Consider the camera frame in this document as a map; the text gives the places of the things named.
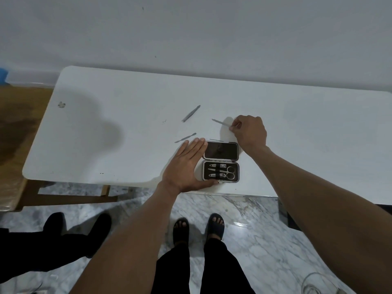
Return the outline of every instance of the forearm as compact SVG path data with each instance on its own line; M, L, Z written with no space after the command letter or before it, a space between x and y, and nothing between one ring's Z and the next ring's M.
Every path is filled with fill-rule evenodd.
M71 293L149 293L179 191L163 182L91 259Z
M275 155L250 153L327 265L351 287L380 287L391 274L392 217L364 198Z

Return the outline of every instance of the foot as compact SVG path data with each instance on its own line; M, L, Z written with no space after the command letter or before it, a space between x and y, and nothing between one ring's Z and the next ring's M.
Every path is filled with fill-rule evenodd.
M89 252L86 254L87 258L92 258L102 243L105 241L112 227L112 218L108 214L101 214L95 221L94 226L88 235L89 238Z
M207 240L215 238L222 240L223 232L225 231L225 222L219 214L212 214L208 219L207 224Z
M45 225L43 225L43 232L53 236L60 236L64 223L64 214L62 212L55 212L46 220Z
M178 219L174 224L173 242L175 247L181 243L186 245L189 243L189 222L185 217Z

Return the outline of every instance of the person's leg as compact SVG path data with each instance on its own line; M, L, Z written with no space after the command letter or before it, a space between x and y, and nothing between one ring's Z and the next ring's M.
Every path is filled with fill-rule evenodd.
M254 294L236 257L227 250L226 245L221 241L225 225L222 217L218 214L212 214L208 222L200 294L214 292Z
M0 249L2 252L7 252L4 254L2 265L7 270L0 274L0 283L28 271L46 272L84 256L92 257L111 227L110 216L102 214L88 236L82 234L61 236L60 226L63 225L63 221L59 219L58 213L51 215L45 223L43 232L2 235Z
M155 278L151 294L189 293L189 223L185 218L177 220L173 228L174 248L156 262Z

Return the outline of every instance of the black pants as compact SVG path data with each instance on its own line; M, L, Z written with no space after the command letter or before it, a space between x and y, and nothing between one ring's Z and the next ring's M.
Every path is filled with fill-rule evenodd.
M227 250L223 242L214 238L209 239L204 246L204 258L201 294L254 294L236 257ZM156 262L151 294L189 293L189 278L189 249L186 244L180 244Z
M50 271L86 256L88 237L52 236L44 232L0 231L0 283L29 271Z

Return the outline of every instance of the hand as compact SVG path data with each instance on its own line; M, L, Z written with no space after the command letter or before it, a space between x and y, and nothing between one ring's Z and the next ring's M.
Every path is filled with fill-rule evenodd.
M251 155L252 150L256 148L267 148L267 131L261 117L238 116L229 129L248 155Z
M199 181L195 178L196 164L203 157L207 145L204 138L200 140L195 138L190 144L185 140L165 169L162 182L175 187L178 193L196 191L218 184L215 179Z

